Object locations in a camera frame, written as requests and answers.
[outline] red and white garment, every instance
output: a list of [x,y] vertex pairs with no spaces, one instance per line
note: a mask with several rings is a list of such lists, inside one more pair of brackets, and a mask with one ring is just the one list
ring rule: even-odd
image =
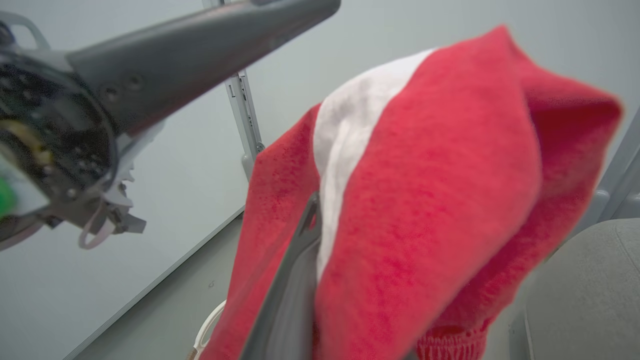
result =
[[316,360],[480,359],[585,210],[620,112],[537,67],[505,28],[348,81],[258,156],[201,359],[237,359],[318,190]]

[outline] white panel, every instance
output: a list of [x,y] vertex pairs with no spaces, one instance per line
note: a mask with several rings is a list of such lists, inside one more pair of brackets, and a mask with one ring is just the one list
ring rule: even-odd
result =
[[[54,49],[77,49],[202,9],[201,0],[11,0]],[[171,116],[127,191],[144,234],[77,246],[63,224],[0,252],[0,359],[63,359],[244,205],[243,148],[224,88]]]
[[[265,145],[353,76],[507,24],[533,60],[640,105],[638,0],[343,0],[328,21],[251,66]],[[621,140],[616,138],[609,159]]]

